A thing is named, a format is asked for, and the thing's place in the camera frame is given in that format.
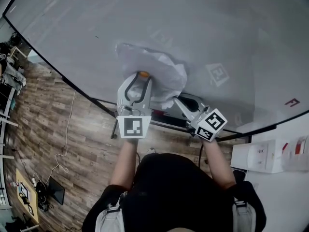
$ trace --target desk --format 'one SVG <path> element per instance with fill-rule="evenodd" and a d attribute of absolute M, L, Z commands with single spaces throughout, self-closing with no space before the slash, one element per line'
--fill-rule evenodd
<path fill-rule="evenodd" d="M 29 205 L 31 206 L 32 210 L 33 210 L 33 215 L 29 212 L 29 208 L 27 204 L 24 204 L 23 200 L 21 199 L 21 197 L 19 196 L 19 188 L 16 188 L 16 193 L 17 193 L 17 197 L 19 199 L 19 201 L 21 202 L 21 204 L 23 205 L 23 207 L 25 208 L 25 210 L 27 211 L 27 213 L 29 214 L 29 216 L 31 218 L 33 218 L 37 223 L 39 223 L 39 217 L 38 217 L 38 194 L 35 191 L 35 189 L 33 188 L 33 185 L 30 183 L 30 181 L 28 181 L 27 179 L 25 179 L 20 171 L 18 169 L 16 169 L 16 182 L 20 183 L 22 182 L 23 185 L 27 188 L 28 192 L 29 192 Z"/>

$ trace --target wooden floor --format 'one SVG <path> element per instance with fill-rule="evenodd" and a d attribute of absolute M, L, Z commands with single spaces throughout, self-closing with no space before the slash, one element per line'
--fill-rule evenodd
<path fill-rule="evenodd" d="M 27 85 L 17 96 L 16 107 L 11 112 L 11 121 L 19 127 L 7 125 L 6 155 L 15 156 L 15 161 L 4 160 L 5 180 L 10 204 L 14 213 L 21 215 L 16 189 L 8 183 L 15 180 L 16 168 L 26 177 L 22 161 L 32 178 L 37 173 L 45 182 L 56 166 L 55 154 L 66 150 L 65 130 L 68 123 L 74 90 L 66 85 L 54 70 L 50 73 L 40 64 L 21 61 L 25 69 Z M 109 183 L 121 139 L 110 139 L 115 119 L 103 112 L 86 98 L 76 93 L 70 125 L 68 128 L 69 151 L 59 163 L 69 169 L 68 173 L 57 168 L 52 177 L 65 188 L 64 204 L 61 206 L 50 198 L 47 212 L 39 210 L 40 227 L 45 230 L 64 232 L 65 228 L 81 228 L 90 208 L 98 200 Z M 228 160 L 231 159 L 232 144 L 243 143 L 234 140 L 221 143 Z M 199 143 L 187 133 L 150 126 L 147 138 L 140 140 L 138 152 L 142 157 L 148 148 L 158 153 L 175 153 L 198 162 Z M 209 171 L 202 158 L 202 169 Z"/>

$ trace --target orange object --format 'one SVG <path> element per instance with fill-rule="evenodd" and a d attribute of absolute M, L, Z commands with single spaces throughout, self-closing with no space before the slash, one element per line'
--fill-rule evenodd
<path fill-rule="evenodd" d="M 150 76 L 148 72 L 140 72 L 140 75 L 142 77 L 149 77 Z"/>

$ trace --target person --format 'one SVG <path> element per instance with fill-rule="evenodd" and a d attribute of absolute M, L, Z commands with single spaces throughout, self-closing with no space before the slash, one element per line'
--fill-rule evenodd
<path fill-rule="evenodd" d="M 6 56 L 4 54 L 0 54 L 0 75 L 2 75 L 4 83 L 13 87 L 17 91 L 17 94 L 26 85 L 26 78 L 6 62 Z"/>
<path fill-rule="evenodd" d="M 216 140 L 202 143 L 212 178 L 185 157 L 153 152 L 142 159 L 135 173 L 138 140 L 126 140 L 110 185 L 89 211 L 82 231 L 110 231 L 101 230 L 97 219 L 118 200 L 126 232 L 235 231 L 232 207 L 236 201 L 254 209 L 255 228 L 245 231 L 262 231 L 266 215 L 252 184 L 236 183 Z"/>

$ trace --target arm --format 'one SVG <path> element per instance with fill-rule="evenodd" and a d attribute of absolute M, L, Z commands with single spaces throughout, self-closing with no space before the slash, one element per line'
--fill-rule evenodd
<path fill-rule="evenodd" d="M 138 139 L 130 139 L 124 142 L 112 174 L 111 185 L 122 186 L 127 190 L 132 188 L 138 142 Z"/>
<path fill-rule="evenodd" d="M 213 140 L 211 143 L 202 140 L 202 143 L 213 180 L 223 189 L 228 189 L 235 185 L 236 181 L 232 169 L 228 165 L 216 140 Z"/>

